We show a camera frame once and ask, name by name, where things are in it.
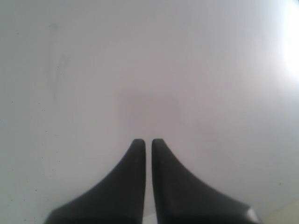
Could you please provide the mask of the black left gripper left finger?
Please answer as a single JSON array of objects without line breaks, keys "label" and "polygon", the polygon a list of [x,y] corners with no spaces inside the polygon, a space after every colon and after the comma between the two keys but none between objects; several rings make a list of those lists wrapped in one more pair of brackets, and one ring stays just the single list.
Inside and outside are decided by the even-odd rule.
[{"label": "black left gripper left finger", "polygon": [[141,224],[146,185],[146,147],[132,141],[115,168],[96,186],[53,210],[47,224]]}]

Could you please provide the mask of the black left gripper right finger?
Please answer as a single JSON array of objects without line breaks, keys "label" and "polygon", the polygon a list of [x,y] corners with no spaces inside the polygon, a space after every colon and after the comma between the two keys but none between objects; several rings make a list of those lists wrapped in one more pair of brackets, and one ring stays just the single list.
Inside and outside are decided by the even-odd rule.
[{"label": "black left gripper right finger", "polygon": [[204,183],[163,139],[151,147],[152,184],[159,224],[260,224],[255,211]]}]

